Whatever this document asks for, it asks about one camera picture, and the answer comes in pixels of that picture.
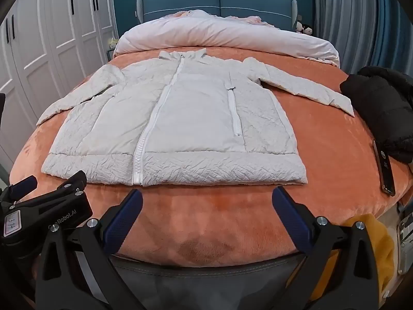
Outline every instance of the metal bolt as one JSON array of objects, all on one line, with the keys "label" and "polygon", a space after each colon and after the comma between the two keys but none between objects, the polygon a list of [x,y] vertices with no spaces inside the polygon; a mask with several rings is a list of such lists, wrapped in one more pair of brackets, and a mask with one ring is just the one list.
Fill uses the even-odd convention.
[{"label": "metal bolt", "polygon": [[56,232],[59,229],[59,225],[57,225],[56,223],[50,226],[50,230],[52,232]]},{"label": "metal bolt", "polygon": [[317,218],[317,224],[319,224],[319,225],[321,225],[321,226],[325,226],[325,225],[327,225],[327,223],[328,223],[328,220],[327,220],[326,217],[319,216],[319,217]]},{"label": "metal bolt", "polygon": [[93,218],[93,219],[89,219],[87,222],[87,226],[88,227],[95,227],[98,224],[98,220]]},{"label": "metal bolt", "polygon": [[356,222],[356,227],[358,229],[365,229],[366,228],[365,224],[362,221]]}]

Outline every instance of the wardrobe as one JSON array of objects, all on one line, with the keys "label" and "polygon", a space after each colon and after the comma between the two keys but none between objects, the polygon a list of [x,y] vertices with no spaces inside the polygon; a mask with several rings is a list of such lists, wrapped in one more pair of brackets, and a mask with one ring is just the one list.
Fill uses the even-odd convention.
[{"label": "wardrobe", "polygon": [[0,26],[6,104],[0,164],[7,172],[53,102],[107,63],[113,0],[16,0]]}]

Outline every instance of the jacket sleeve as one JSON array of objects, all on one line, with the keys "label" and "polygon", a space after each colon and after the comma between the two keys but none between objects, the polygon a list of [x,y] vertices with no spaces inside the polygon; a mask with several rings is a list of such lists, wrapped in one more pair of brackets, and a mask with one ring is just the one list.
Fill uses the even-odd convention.
[{"label": "jacket sleeve", "polygon": [[261,63],[252,57],[243,61],[243,67],[244,72],[248,71],[248,78],[254,82],[264,81],[291,94],[309,98],[323,105],[340,108],[354,116],[350,99],[324,85],[306,78],[293,76],[274,66]]},{"label": "jacket sleeve", "polygon": [[102,66],[97,70],[88,81],[84,82],[81,86],[67,94],[64,98],[61,98],[51,104],[41,115],[37,126],[40,126],[43,122],[53,117],[62,111],[70,110],[71,108],[90,100],[95,95],[105,91],[111,86],[121,84],[126,80],[122,71],[111,64]]}]

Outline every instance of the phone screen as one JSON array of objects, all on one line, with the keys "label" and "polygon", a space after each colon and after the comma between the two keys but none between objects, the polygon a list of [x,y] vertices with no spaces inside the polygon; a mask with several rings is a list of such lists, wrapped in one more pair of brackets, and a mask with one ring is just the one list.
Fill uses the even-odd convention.
[{"label": "phone screen", "polygon": [[373,141],[373,147],[376,154],[377,166],[379,167],[382,190],[391,196],[395,196],[396,190],[394,188],[394,179],[389,155],[387,155],[385,149],[376,141]]}]

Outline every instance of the blue gripper pad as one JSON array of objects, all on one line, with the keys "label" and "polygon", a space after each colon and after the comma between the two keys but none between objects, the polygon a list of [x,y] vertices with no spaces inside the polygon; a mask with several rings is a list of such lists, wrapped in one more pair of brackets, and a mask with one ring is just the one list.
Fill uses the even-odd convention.
[{"label": "blue gripper pad", "polygon": [[29,176],[20,182],[14,184],[10,190],[10,198],[12,201],[17,202],[24,196],[37,188],[37,179],[35,176]]},{"label": "blue gripper pad", "polygon": [[295,247],[305,254],[313,248],[311,230],[295,208],[295,202],[278,186],[273,190],[273,207],[280,217]]},{"label": "blue gripper pad", "polygon": [[119,251],[142,207],[143,198],[139,190],[132,190],[123,202],[115,207],[118,211],[102,234],[103,252],[106,255]]}]

